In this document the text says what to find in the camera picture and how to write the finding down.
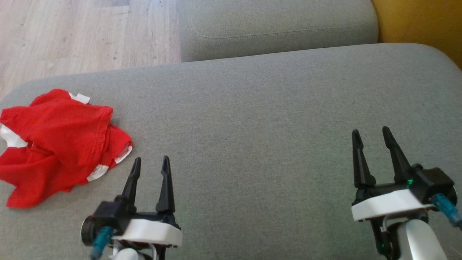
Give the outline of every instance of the green led light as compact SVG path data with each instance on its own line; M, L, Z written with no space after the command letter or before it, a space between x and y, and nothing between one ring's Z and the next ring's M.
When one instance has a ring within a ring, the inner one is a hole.
M408 180L408 181L407 181L407 188L408 188L408 189L409 189L409 187L411 186L411 184L412 184L413 181L414 181L414 180Z

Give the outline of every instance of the sofa seam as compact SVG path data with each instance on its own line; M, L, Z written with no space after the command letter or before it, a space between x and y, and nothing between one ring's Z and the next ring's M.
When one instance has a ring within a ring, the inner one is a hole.
M371 12L371 15L369 16L367 22L362 23L360 25L354 25L354 26L346 26L346 27L327 27L327 28L320 28L320 29L315 29L315 28L307 28L307 29L302 29L302 30L287 30L287 31L274 31L274 32L259 32L259 33L250 33L250 34L241 34L241 35L232 35L232 36L205 36L200 34L196 28L193 26L193 19L189 17L188 12L186 13L187 16L187 21L188 21L188 26L191 29L191 31L199 36L202 39L205 40L210 40L210 41L226 41L226 40L238 40L238 39L249 39L249 38L259 38L259 37L273 37L273 36L279 36L279 35L290 35L290 34L302 34L302 33L310 33L310 32L315 32L315 31L326 31L326 30L336 30L336 29L354 29L354 28L359 28L363 27L367 24L373 23L374 19L373 16L374 14Z

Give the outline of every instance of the white cable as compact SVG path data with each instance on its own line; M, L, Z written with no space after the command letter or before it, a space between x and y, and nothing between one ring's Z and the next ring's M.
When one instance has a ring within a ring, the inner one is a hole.
M148 244L152 250L152 260L157 260L157 250L153 244Z

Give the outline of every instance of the white trim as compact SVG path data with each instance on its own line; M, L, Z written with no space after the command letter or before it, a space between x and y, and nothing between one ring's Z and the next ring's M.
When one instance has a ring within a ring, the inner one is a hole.
M27 143L21 139L15 132L11 129L6 127L6 125L2 125L0 128L0 137L6 141L6 145L8 147L27 147Z
M92 180L98 179L99 177L103 176L108 170L109 166L98 164L98 166L96 166L93 172L90 175L88 175L87 181L90 182Z
M119 153L119 155L114 159L116 164L119 164L123 159L125 159L133 150L133 147L131 145L128 145L125 147L125 149Z
M87 96L82 95L80 93L78 93L77 96L74 96L74 95L72 95L72 93L69 92L69 96L71 96L71 98L73 100L77 100L78 102L81 102L83 104L88 104L88 102L90 102L90 97L87 97Z

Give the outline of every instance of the red cloth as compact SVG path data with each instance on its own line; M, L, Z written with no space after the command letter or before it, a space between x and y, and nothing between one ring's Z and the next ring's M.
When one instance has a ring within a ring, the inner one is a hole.
M116 165L132 145L130 136L109 124L112 108L86 105L54 89L30 106L4 109L0 123L28 143L0 156L0 180L14 186L8 207L27 208L59 192L69 192L99 165Z

